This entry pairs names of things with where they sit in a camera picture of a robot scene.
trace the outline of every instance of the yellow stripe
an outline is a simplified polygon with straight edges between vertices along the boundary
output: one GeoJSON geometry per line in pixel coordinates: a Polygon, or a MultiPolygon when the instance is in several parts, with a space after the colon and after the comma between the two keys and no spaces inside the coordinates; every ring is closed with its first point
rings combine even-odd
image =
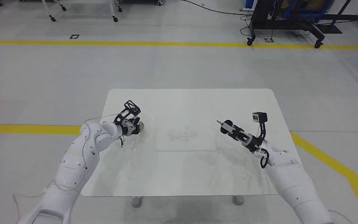
{"type": "MultiPolygon", "coordinates": [[[[168,41],[97,41],[97,40],[0,40],[2,45],[103,45],[103,46],[207,46],[221,48],[288,48],[314,49],[312,44],[215,43],[168,41]]],[[[358,50],[358,45],[322,45],[321,49],[358,50]]]]}
{"type": "Polygon", "coordinates": [[[341,164],[337,160],[335,160],[333,157],[329,156],[325,152],[321,151],[316,146],[310,144],[297,134],[290,132],[292,139],[296,145],[301,147],[302,149],[309,152],[312,156],[316,157],[317,159],[324,162],[327,166],[330,168],[336,170],[341,175],[343,175],[345,178],[347,178],[349,184],[351,185],[351,188],[353,189],[353,192],[356,194],[356,197],[358,198],[358,175],[350,170],[345,165],[341,164]]]}
{"type": "Polygon", "coordinates": [[[81,126],[0,124],[0,133],[6,134],[79,134],[81,126]]]}

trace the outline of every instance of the gray floor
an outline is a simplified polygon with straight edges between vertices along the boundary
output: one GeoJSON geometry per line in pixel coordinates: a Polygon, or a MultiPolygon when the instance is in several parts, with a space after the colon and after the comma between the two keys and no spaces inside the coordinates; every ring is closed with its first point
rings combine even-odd
{"type": "MultiPolygon", "coordinates": [[[[0,39],[126,41],[246,41],[239,16],[209,12],[179,0],[164,6],[123,5],[118,23],[103,1],[49,3],[2,1],[0,39]]],[[[207,0],[207,7],[238,12],[243,2],[207,0]]],[[[339,24],[342,35],[325,44],[358,45],[358,24],[339,24]]],[[[271,36],[264,32],[257,39],[271,36]]],[[[274,31],[276,43],[313,44],[274,31]]],[[[112,88],[270,88],[290,130],[358,172],[358,60],[354,50],[206,48],[154,46],[0,45],[0,123],[81,125],[99,116],[112,88]]],[[[12,193],[38,194],[55,175],[75,136],[0,135],[0,217],[15,223],[12,193]]],[[[358,201],[347,180],[298,148],[329,209],[358,222],[358,201]]],[[[79,197],[73,223],[299,223],[277,195],[245,197],[79,197]]],[[[21,212],[36,199],[20,199],[21,212]]],[[[332,214],[337,223],[348,223],[332,214]]]]}

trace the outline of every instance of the wire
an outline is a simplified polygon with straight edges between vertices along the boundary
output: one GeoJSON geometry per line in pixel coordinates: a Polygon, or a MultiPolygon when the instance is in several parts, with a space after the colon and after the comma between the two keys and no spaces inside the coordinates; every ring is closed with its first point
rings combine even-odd
{"type": "Polygon", "coordinates": [[[252,14],[249,14],[249,15],[245,15],[245,16],[240,17],[240,20],[245,21],[245,23],[246,23],[246,27],[243,27],[243,28],[240,29],[240,33],[241,33],[243,36],[251,36],[251,35],[244,34],[244,33],[242,32],[242,30],[247,29],[247,28],[250,28],[250,25],[247,23],[248,20],[251,20],[251,17],[250,17],[250,16],[252,16],[252,14]]]}
{"type": "Polygon", "coordinates": [[[300,30],[297,30],[297,31],[298,31],[298,34],[293,33],[293,36],[296,37],[296,38],[300,37],[300,38],[305,38],[306,39],[311,34],[311,32],[308,32],[306,34],[300,34],[300,30]]]}
{"type": "Polygon", "coordinates": [[[84,177],[85,177],[85,173],[86,173],[86,169],[87,169],[86,159],[84,158],[84,146],[86,145],[86,143],[87,143],[89,137],[91,136],[91,129],[90,129],[90,126],[88,125],[87,122],[88,122],[89,120],[95,120],[95,119],[101,119],[101,118],[108,118],[108,117],[114,116],[114,115],[118,115],[118,114],[111,114],[111,115],[102,116],[102,117],[99,117],[99,118],[91,118],[91,119],[87,119],[87,120],[84,121],[84,123],[85,123],[86,126],[88,127],[88,135],[85,136],[86,140],[84,141],[84,144],[83,144],[83,146],[82,146],[82,158],[83,158],[83,163],[84,163],[85,169],[84,169],[84,171],[83,171],[83,176],[82,176],[82,179],[81,179],[80,183],[79,183],[75,188],[70,188],[70,187],[68,187],[68,186],[58,185],[58,184],[56,183],[56,178],[54,178],[53,180],[50,181],[50,183],[47,185],[47,187],[46,187],[46,188],[43,190],[43,192],[42,192],[41,194],[39,194],[39,195],[28,196],[28,195],[23,195],[23,194],[12,194],[12,198],[13,198],[13,201],[15,202],[15,205],[16,205],[16,208],[17,208],[17,214],[18,214],[18,221],[17,221],[16,223],[18,223],[18,222],[20,221],[20,218],[21,218],[20,208],[19,208],[19,205],[18,205],[16,196],[21,196],[21,197],[24,197],[24,198],[38,198],[38,197],[42,196],[44,193],[46,193],[48,187],[49,187],[52,183],[54,183],[54,185],[56,185],[56,187],[57,187],[59,190],[63,191],[63,192],[70,192],[71,190],[76,190],[76,188],[78,188],[78,187],[81,185],[81,183],[82,183],[82,181],[83,181],[83,179],[84,179],[84,177]],[[64,190],[64,189],[60,188],[60,186],[69,188],[69,190],[64,190]]]}
{"type": "Polygon", "coordinates": [[[196,5],[196,6],[199,6],[199,7],[201,7],[201,8],[204,8],[204,9],[209,10],[209,11],[212,11],[212,12],[219,12],[219,13],[228,14],[228,15],[247,16],[247,14],[242,14],[242,13],[220,12],[220,11],[212,10],[212,9],[210,9],[210,8],[206,8],[206,7],[204,7],[204,6],[201,6],[201,5],[196,4],[196,3],[194,3],[194,2],[190,2],[190,1],[188,1],[188,0],[182,0],[182,1],[184,1],[184,2],[189,2],[189,3],[191,3],[191,4],[194,4],[194,5],[196,5]]]}
{"type": "Polygon", "coordinates": [[[13,199],[13,201],[15,202],[15,204],[16,204],[16,209],[17,209],[17,217],[18,217],[18,219],[17,219],[17,222],[16,223],[18,223],[19,221],[20,221],[20,208],[19,208],[19,206],[18,206],[18,202],[17,202],[17,199],[16,199],[16,196],[20,196],[20,197],[24,197],[24,198],[38,198],[39,196],[42,196],[46,191],[47,191],[47,188],[52,184],[52,182],[53,181],[51,181],[48,185],[47,185],[47,187],[43,190],[43,192],[41,193],[41,194],[39,194],[39,195],[35,195],[35,196],[27,196],[27,195],[23,195],[23,194],[12,194],[12,199],[13,199]]]}
{"type": "Polygon", "coordinates": [[[351,222],[347,217],[345,217],[344,215],[340,214],[339,212],[336,212],[336,211],[334,211],[334,210],[328,210],[328,211],[334,212],[334,213],[336,213],[336,214],[339,214],[340,216],[342,216],[343,218],[345,218],[350,224],[353,224],[353,222],[351,222]]]}
{"type": "Polygon", "coordinates": [[[270,154],[269,154],[269,152],[268,152],[266,149],[264,149],[264,148],[262,148],[261,150],[266,153],[265,163],[264,163],[264,164],[262,163],[265,156],[262,156],[262,157],[261,157],[261,160],[260,160],[261,168],[264,169],[264,168],[266,167],[267,163],[269,162],[270,154]]]}

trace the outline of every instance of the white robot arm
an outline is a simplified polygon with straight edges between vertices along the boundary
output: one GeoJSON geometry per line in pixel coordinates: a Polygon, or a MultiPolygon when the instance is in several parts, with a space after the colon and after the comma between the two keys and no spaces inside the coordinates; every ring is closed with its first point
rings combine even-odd
{"type": "Polygon", "coordinates": [[[333,224],[328,210],[321,202],[311,178],[302,165],[288,151],[277,150],[264,140],[266,113],[253,113],[260,123],[261,134],[255,137],[234,125],[231,120],[219,122],[221,132],[240,141],[250,152],[261,158],[261,167],[267,172],[280,196],[291,206],[303,224],[333,224]]]}
{"type": "Polygon", "coordinates": [[[81,127],[80,136],[65,152],[56,177],[48,186],[41,202],[30,213],[21,217],[18,223],[70,224],[72,208],[96,169],[100,160],[99,153],[112,142],[121,139],[121,136],[140,133],[144,124],[137,117],[139,113],[140,109],[132,101],[128,101],[114,122],[98,124],[86,121],[81,127]]]}

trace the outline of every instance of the white table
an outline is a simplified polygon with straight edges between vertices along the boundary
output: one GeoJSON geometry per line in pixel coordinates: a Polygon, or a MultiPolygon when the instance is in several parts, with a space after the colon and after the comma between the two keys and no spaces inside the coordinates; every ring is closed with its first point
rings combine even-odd
{"type": "Polygon", "coordinates": [[[230,119],[256,135],[252,113],[266,112],[266,139],[300,161],[275,95],[268,89],[114,89],[102,116],[131,99],[145,128],[100,154],[87,197],[277,194],[259,159],[220,133],[230,119]]]}

